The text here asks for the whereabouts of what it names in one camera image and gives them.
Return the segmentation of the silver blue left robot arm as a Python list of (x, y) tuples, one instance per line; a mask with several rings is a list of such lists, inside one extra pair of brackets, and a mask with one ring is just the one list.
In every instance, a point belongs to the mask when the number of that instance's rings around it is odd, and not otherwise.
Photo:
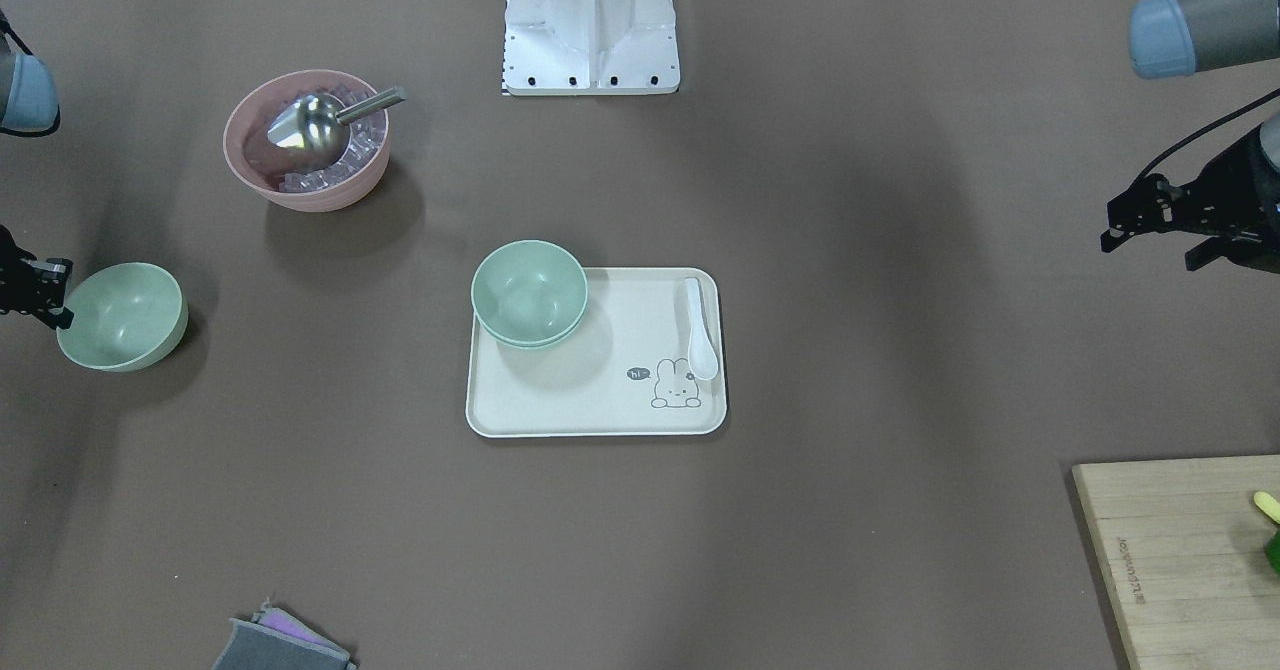
[[(1140, 0), (1129, 26), (1130, 59), (1144, 79), (1268, 61), (1277, 56), (1277, 0)], [(1184, 232), (1201, 242), (1189, 270), (1224, 257), (1277, 270), (1277, 118), (1242, 136), (1185, 184), (1149, 163), (1107, 206), (1103, 251), (1139, 234)]]

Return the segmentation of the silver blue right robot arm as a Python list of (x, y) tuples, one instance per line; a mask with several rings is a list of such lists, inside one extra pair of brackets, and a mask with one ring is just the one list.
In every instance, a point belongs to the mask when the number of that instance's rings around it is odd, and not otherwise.
[[(15, 138), (54, 135), (61, 109), (52, 74), (46, 64), (1, 14), (1, 132)], [(32, 316), (51, 331), (74, 322), (65, 306), (74, 263), (67, 257), (38, 259), (1, 228), (1, 314)]]

